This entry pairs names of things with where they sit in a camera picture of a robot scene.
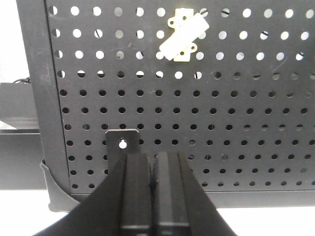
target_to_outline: white surface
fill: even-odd
[[[29,76],[15,0],[0,1],[0,83]]]
[[[50,212],[48,203],[45,190],[0,191],[0,235],[31,236],[66,215]],[[219,209],[238,236],[313,236],[314,212],[315,207]]]

